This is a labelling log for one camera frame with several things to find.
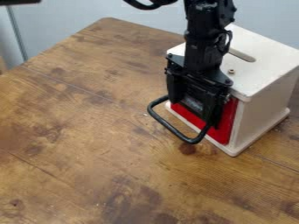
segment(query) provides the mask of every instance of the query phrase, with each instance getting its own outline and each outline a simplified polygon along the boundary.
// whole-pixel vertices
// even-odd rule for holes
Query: white wooden box
[[[238,99],[232,132],[226,145],[205,138],[234,157],[288,116],[286,107],[299,75],[299,51],[242,28],[229,25],[233,40],[221,71],[233,80],[230,94]],[[185,45],[177,45],[166,53],[184,55]],[[200,130],[170,109],[165,108],[197,132]]]

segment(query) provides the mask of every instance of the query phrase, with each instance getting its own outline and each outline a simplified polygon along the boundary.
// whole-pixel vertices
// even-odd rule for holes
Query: red panel
[[[222,145],[229,143],[229,135],[237,110],[238,100],[230,98],[222,109],[222,116],[218,122],[218,128],[210,128],[208,135]],[[192,123],[200,130],[205,122],[178,103],[172,104],[172,110]]]

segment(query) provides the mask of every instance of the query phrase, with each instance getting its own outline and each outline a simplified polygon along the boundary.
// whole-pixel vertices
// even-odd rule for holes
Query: gray wall
[[[0,55],[7,67],[23,62],[5,7],[0,7]]]
[[[237,25],[299,48],[297,0],[234,0],[234,4]],[[103,17],[169,32],[185,29],[182,0],[150,12],[130,8],[121,0],[42,0],[37,5],[14,6],[13,13],[29,57]]]

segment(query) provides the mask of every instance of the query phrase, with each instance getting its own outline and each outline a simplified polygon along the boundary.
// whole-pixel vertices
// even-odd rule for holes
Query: table surface
[[[1,224],[299,222],[299,87],[238,157],[181,143],[145,113],[181,42],[105,18],[0,76]]]

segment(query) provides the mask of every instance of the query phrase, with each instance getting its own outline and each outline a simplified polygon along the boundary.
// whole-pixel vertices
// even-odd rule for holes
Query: red insert
[[[238,100],[230,98],[222,109],[222,116],[218,122],[218,128],[209,129],[208,136],[212,137],[220,144],[229,143],[229,135],[237,110]],[[200,130],[202,129],[205,122],[178,103],[172,104],[172,110]]]

